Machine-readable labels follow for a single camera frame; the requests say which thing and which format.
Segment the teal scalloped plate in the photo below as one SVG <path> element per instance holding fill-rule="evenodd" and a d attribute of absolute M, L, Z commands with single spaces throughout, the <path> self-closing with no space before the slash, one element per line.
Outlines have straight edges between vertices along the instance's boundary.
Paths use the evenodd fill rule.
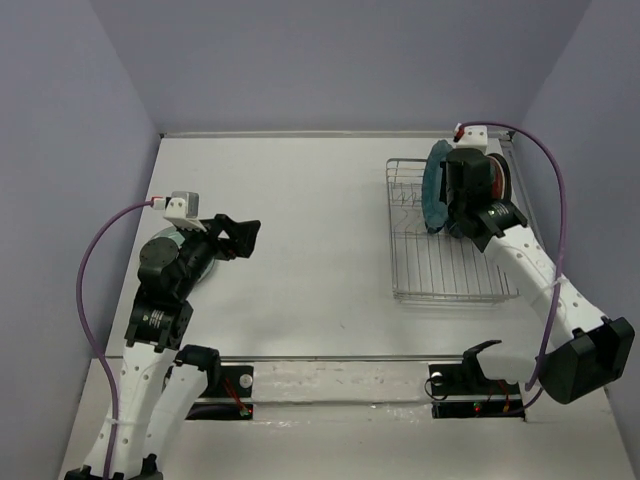
<path fill-rule="evenodd" d="M 443 168 L 452 146 L 446 140 L 438 140 L 427 157 L 422 177 L 421 209 L 426 230 L 429 234 L 437 234 L 448 220 L 448 207 L 441 200 Z"/>

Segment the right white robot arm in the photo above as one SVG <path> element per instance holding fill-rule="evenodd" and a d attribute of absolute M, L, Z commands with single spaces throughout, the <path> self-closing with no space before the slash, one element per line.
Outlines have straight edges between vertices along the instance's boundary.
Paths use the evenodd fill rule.
<path fill-rule="evenodd" d="M 609 318 L 557 269 L 526 217 L 492 191 L 491 158 L 475 148 L 447 156 L 444 189 L 450 218 L 476 249 L 498 266 L 544 325 L 540 348 L 527 355 L 488 340 L 466 350 L 462 384 L 482 392 L 496 380 L 540 385 L 569 404 L 618 380 L 635 337 L 623 317 Z"/>

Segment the light mint glass plate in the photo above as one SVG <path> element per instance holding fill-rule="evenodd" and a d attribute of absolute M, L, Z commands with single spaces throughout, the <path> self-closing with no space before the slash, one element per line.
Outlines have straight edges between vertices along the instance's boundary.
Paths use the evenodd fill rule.
<path fill-rule="evenodd" d="M 165 239 L 169 239 L 171 241 L 173 241 L 176 246 L 178 248 L 181 248 L 181 246 L 183 245 L 185 238 L 184 236 L 175 228 L 175 227 L 166 227 L 160 231 L 158 231 L 157 233 L 155 233 L 152 237 L 151 240 L 156 240 L 156 239 L 161 239 L 161 238 L 165 238 Z M 213 271 L 214 267 L 216 264 L 216 260 L 212 259 L 208 265 L 205 267 L 205 269 L 203 270 L 203 272 L 201 273 L 201 275 L 199 276 L 197 282 L 200 283 L 202 281 L 204 281 Z"/>

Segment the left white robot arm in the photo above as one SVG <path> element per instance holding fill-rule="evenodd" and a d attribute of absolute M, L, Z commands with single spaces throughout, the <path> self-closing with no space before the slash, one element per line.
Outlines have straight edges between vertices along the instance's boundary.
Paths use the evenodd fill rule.
<path fill-rule="evenodd" d="M 149 240 L 139 253 L 139 287 L 125 332 L 122 364 L 107 369 L 112 399 L 99 435 L 68 479 L 160 479 L 162 463 L 200 395 L 223 379 L 218 350 L 182 343 L 188 301 L 207 267 L 249 258 L 261 223 L 172 219 L 182 241 Z"/>

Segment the red and blue floral plate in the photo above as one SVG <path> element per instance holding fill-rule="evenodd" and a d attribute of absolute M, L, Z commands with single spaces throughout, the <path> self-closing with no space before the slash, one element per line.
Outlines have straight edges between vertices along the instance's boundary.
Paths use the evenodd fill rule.
<path fill-rule="evenodd" d="M 503 199 L 506 188 L 506 179 L 504 168 L 500 160 L 491 155 L 489 157 L 492 171 L 492 197 L 494 199 Z"/>

